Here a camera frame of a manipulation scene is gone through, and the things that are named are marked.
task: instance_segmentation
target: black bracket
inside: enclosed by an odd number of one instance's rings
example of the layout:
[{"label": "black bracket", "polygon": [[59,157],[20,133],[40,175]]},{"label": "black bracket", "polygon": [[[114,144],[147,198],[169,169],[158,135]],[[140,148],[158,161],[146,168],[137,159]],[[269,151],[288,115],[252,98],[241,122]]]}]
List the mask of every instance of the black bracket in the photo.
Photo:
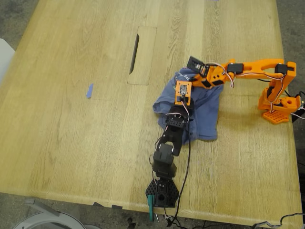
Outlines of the black bracket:
[{"label": "black bracket", "polygon": [[173,180],[160,178],[155,182],[152,180],[145,191],[146,196],[155,196],[153,206],[157,208],[174,208],[179,197],[179,191]]}]

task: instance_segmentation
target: wooden table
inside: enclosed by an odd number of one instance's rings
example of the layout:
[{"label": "wooden table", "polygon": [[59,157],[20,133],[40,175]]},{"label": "wooden table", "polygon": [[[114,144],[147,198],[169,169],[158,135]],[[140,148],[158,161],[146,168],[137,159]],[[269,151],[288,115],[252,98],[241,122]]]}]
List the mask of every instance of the wooden table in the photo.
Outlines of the wooden table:
[{"label": "wooden table", "polygon": [[[0,192],[148,211],[152,104],[190,55],[283,58],[275,0],[40,0],[0,86]],[[292,124],[261,117],[265,86],[225,85],[218,139],[192,143],[179,216],[277,224],[302,211]]]}]

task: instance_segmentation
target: blue tape strip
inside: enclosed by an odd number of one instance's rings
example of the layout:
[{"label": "blue tape strip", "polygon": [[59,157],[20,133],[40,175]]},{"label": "blue tape strip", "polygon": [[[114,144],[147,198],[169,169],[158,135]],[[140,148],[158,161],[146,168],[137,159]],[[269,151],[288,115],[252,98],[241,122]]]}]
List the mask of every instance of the blue tape strip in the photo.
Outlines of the blue tape strip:
[{"label": "blue tape strip", "polygon": [[93,90],[93,84],[90,84],[89,89],[88,89],[87,94],[86,94],[87,99],[91,98],[92,90]]}]

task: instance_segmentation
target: blue towel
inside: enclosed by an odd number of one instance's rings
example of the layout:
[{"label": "blue towel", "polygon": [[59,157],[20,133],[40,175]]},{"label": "blue towel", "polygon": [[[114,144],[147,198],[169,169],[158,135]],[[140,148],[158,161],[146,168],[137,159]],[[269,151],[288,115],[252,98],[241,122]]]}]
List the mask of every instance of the blue towel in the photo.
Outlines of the blue towel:
[{"label": "blue towel", "polygon": [[[165,118],[175,101],[176,82],[188,81],[196,73],[188,68],[182,68],[175,73],[175,76],[167,83],[161,96],[153,104],[153,111],[159,113],[158,124],[164,129]],[[224,86],[220,85],[205,89],[203,87],[192,88],[191,98],[194,101],[194,111],[190,117],[191,141],[196,139],[214,140],[217,138],[216,123],[219,108],[219,95]],[[183,144],[188,143],[188,133],[184,131],[182,137]]]}]

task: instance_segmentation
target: gray floor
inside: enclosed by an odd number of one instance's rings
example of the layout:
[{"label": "gray floor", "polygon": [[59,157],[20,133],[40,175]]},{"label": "gray floor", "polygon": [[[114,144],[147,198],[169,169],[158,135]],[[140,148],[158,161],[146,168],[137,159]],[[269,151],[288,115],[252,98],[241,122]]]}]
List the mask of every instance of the gray floor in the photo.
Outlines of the gray floor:
[{"label": "gray floor", "polygon": [[[17,49],[38,0],[0,0],[0,38],[6,40],[11,47]],[[300,90],[305,91],[305,2],[303,0],[277,1],[284,55],[286,60],[297,63],[298,77],[289,85],[289,93],[295,95]],[[305,164],[305,120],[294,123],[295,147],[299,162]],[[305,167],[299,166],[300,172]],[[0,229],[13,228],[20,220],[30,216],[35,211],[23,204],[24,197],[0,193]],[[71,204],[52,200],[41,200],[55,210],[70,213],[84,224],[93,224],[102,229],[125,229],[127,218],[132,217],[136,228],[165,228],[166,222],[159,216],[160,222],[151,223],[147,213],[126,211],[120,209]],[[183,226],[191,229],[203,225],[202,220],[180,218]],[[207,222],[206,226],[219,224]],[[215,226],[213,229],[245,229],[247,226],[230,225]]]}]

